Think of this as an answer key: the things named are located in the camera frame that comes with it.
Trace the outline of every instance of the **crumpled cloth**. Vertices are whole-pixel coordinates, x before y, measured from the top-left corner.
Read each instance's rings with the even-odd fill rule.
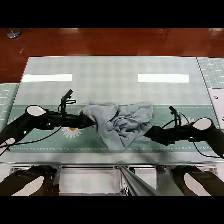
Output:
[[[150,129],[153,106],[88,105],[83,113],[96,123],[96,131],[109,150],[121,150]]]

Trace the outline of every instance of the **green cutting mat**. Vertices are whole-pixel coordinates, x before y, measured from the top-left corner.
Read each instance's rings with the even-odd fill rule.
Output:
[[[169,110],[170,105],[155,105],[153,112],[152,125],[164,125],[173,119]],[[217,119],[211,105],[173,105],[178,111],[182,112],[188,117],[190,121],[195,121],[201,117],[211,118],[218,127]],[[13,106],[8,122],[13,121],[22,115],[27,106]],[[43,108],[57,111],[56,106],[42,106]],[[78,114],[83,108],[82,105],[72,105],[67,107],[68,113]],[[52,131],[33,130],[28,134],[23,142],[32,141],[43,138],[49,135]],[[201,151],[211,151],[210,147],[205,142],[197,143]],[[89,127],[83,130],[70,129],[69,127],[62,128],[54,136],[32,144],[14,146],[11,148],[14,152],[111,152],[107,149],[104,142],[97,135],[95,127]],[[196,151],[193,144],[188,141],[179,141],[174,145],[163,146],[159,143],[153,142],[146,137],[137,138],[125,152],[194,152]]]

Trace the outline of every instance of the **towel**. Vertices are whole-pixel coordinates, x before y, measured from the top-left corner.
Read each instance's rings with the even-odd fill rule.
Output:
[[[82,112],[96,123],[96,131],[109,150],[121,150],[150,129],[153,106],[88,105]]]

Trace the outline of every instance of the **glass tabletop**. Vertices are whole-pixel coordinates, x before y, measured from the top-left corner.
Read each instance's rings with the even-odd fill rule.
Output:
[[[24,113],[28,105],[57,110],[61,97],[73,90],[78,113],[89,104],[153,105],[153,125],[172,119],[169,106],[190,121],[210,117],[218,122],[194,57],[148,56],[63,56],[29,58],[17,92],[9,122]],[[51,138],[12,147],[0,161],[62,164],[182,164],[218,161],[204,158],[188,141],[168,147],[146,138],[136,139],[126,150],[108,150],[91,128],[63,128]],[[23,141],[39,139],[49,131],[34,130]],[[214,155],[205,142],[201,151]]]

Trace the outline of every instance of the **reddish-brown wooden surface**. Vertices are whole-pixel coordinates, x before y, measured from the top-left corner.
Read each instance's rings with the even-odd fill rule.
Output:
[[[19,82],[30,56],[171,55],[224,57],[224,29],[21,28],[0,29],[0,82]]]

